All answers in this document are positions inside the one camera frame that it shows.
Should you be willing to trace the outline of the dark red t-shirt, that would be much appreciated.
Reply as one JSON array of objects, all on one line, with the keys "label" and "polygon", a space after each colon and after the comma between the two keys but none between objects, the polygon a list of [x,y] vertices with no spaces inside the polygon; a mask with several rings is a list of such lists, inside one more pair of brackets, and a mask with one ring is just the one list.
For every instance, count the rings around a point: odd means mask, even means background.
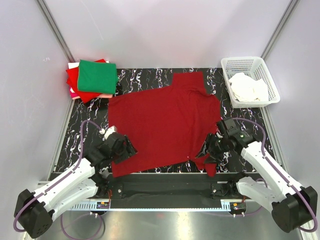
[{"label": "dark red t-shirt", "polygon": [[175,73],[162,88],[113,97],[108,123],[128,136],[137,154],[111,165],[114,177],[192,161],[209,176],[216,164],[198,157],[209,133],[221,120],[220,101],[207,93],[200,71]]}]

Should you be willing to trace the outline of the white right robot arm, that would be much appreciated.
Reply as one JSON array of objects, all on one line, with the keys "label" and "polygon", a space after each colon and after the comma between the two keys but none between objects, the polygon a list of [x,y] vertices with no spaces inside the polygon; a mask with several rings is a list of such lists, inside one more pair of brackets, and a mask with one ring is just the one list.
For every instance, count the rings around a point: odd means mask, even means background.
[{"label": "white right robot arm", "polygon": [[285,233],[300,229],[314,233],[318,229],[318,193],[291,177],[265,150],[265,139],[241,130],[238,118],[225,118],[217,123],[217,133],[208,133],[197,157],[207,156],[206,164],[222,161],[224,153],[236,152],[260,174],[264,184],[239,172],[225,186],[212,192],[215,198],[247,197],[271,213]]}]

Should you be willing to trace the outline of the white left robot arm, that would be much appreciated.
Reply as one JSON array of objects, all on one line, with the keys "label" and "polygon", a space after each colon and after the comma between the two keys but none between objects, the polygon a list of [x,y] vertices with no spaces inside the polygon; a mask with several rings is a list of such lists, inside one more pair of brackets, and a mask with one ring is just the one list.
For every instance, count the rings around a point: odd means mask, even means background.
[{"label": "white left robot arm", "polygon": [[138,151],[126,135],[107,132],[105,139],[89,149],[66,171],[42,187],[23,190],[17,197],[13,226],[36,239],[43,235],[64,212],[91,197],[108,193],[102,172],[111,163],[119,164]]}]

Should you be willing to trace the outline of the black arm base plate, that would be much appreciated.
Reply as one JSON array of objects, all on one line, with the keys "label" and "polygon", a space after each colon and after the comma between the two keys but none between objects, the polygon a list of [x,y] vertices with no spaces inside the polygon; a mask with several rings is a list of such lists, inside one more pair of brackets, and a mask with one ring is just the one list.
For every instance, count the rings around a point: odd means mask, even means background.
[{"label": "black arm base plate", "polygon": [[128,212],[229,212],[233,203],[248,198],[228,186],[235,173],[133,173],[109,175],[107,193],[89,201],[110,201],[111,211]]}]

